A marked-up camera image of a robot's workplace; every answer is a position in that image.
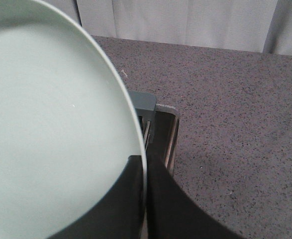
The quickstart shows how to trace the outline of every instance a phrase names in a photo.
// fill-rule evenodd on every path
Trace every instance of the light green plate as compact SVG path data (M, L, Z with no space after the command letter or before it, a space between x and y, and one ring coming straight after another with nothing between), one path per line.
M128 93L99 46L37 0L0 0L0 239L47 238L146 158Z

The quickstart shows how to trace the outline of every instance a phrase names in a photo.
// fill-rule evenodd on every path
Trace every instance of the white curtain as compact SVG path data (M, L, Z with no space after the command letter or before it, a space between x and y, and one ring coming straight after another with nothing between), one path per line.
M73 2L92 35L292 55L292 0Z

